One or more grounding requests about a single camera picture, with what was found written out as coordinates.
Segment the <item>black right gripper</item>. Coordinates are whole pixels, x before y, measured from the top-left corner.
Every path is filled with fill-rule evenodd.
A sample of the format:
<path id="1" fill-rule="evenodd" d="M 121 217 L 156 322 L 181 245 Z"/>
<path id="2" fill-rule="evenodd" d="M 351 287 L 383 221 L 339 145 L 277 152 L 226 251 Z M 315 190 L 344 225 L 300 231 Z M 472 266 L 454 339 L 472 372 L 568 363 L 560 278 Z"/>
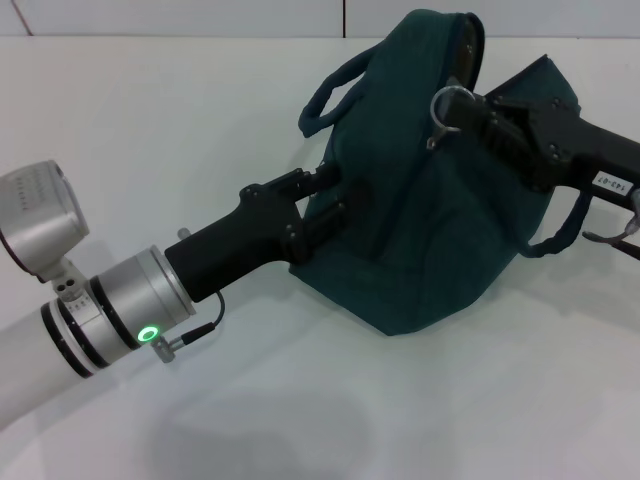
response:
<path id="1" fill-rule="evenodd" d="M 566 186 L 633 208 L 639 144 L 585 121 L 562 103 L 452 93 L 439 107 L 439 119 L 478 135 L 479 143 L 532 191 Z"/>

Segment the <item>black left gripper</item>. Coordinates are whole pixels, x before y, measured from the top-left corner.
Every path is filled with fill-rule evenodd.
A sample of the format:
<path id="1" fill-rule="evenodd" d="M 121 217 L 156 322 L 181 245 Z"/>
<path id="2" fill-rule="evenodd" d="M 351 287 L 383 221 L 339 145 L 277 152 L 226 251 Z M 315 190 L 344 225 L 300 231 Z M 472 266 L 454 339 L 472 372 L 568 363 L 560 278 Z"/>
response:
<path id="1" fill-rule="evenodd" d="M 192 301 L 198 303 L 255 269 L 275 261 L 306 263 L 325 244 L 364 218 L 374 203 L 371 186 L 354 182 L 318 213 L 301 219 L 296 201 L 341 180 L 338 166 L 295 169 L 241 191 L 228 215 L 165 250 Z"/>

